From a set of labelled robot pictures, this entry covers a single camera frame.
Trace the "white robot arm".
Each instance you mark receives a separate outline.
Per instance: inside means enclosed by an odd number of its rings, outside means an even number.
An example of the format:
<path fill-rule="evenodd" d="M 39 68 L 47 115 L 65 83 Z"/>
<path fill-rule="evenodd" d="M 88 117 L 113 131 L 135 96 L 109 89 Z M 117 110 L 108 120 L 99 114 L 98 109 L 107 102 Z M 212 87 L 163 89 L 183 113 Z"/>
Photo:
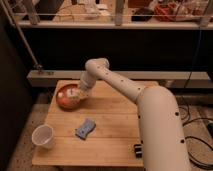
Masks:
<path fill-rule="evenodd" d="M 145 86 L 109 70 L 106 58 L 85 63 L 78 87 L 91 90 L 98 79 L 137 106 L 143 167 L 146 171 L 191 171 L 179 107 L 163 86 Z"/>

